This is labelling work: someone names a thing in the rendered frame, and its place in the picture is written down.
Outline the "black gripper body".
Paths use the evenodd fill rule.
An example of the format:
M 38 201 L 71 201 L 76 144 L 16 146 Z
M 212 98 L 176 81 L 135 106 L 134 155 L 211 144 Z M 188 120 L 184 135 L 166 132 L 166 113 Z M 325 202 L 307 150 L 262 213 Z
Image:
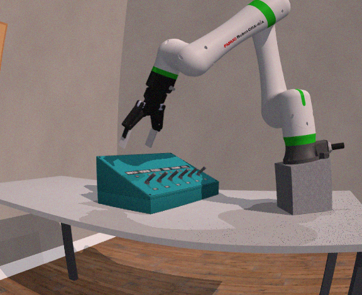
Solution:
M 160 108 L 160 104 L 163 104 L 165 102 L 165 99 L 167 97 L 167 94 L 162 94 L 160 92 L 156 92 L 152 89 L 150 89 L 149 87 L 146 88 L 146 91 L 144 93 L 144 98 L 145 100 L 143 102 L 145 102 L 145 106 L 142 109 L 143 112 L 146 112 L 150 107 L 158 107 L 158 109 Z M 157 103 L 156 103 L 157 102 Z M 148 114 L 150 116 L 154 115 L 154 109 Z

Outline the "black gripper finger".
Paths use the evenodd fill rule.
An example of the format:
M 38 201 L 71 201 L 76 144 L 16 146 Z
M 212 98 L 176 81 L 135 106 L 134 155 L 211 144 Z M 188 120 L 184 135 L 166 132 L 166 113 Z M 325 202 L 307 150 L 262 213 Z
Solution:
M 145 142 L 145 145 L 149 148 L 152 147 L 157 132 L 160 132 L 160 130 L 163 128 L 164 110 L 165 105 L 161 104 L 159 109 L 157 107 L 154 108 L 155 114 L 153 116 L 150 116 L 152 128 L 150 129 L 149 135 Z
M 153 107 L 150 107 L 146 112 L 142 112 L 143 106 L 145 102 L 142 102 L 140 100 L 137 100 L 135 106 L 131 110 L 131 112 L 128 114 L 128 116 L 125 118 L 125 120 L 122 122 L 122 126 L 124 126 L 124 131 L 122 133 L 119 146 L 121 146 L 123 149 L 125 149 L 129 136 L 131 134 L 131 129 L 143 118 L 146 117 L 152 110 Z

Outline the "teal switch console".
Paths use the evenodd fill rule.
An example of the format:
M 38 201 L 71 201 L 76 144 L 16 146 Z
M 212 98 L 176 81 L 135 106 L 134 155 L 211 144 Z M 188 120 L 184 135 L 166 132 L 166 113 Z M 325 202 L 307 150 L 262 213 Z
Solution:
M 98 203 L 153 214 L 219 194 L 219 182 L 172 153 L 96 156 Z M 159 178 L 158 178 L 159 177 Z

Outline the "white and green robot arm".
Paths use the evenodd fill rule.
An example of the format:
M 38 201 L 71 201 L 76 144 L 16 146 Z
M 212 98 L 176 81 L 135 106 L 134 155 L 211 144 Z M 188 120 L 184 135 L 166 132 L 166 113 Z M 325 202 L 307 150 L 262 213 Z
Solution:
M 190 77 L 203 75 L 227 52 L 252 37 L 260 71 L 261 114 L 269 126 L 282 128 L 283 163 L 302 164 L 329 158 L 329 153 L 343 149 L 344 143 L 315 141 L 309 93 L 301 89 L 287 90 L 285 85 L 274 24 L 289 12 L 289 0 L 254 0 L 190 44 L 178 39 L 164 41 L 158 48 L 146 85 L 156 92 L 170 94 L 175 90 L 180 72 Z

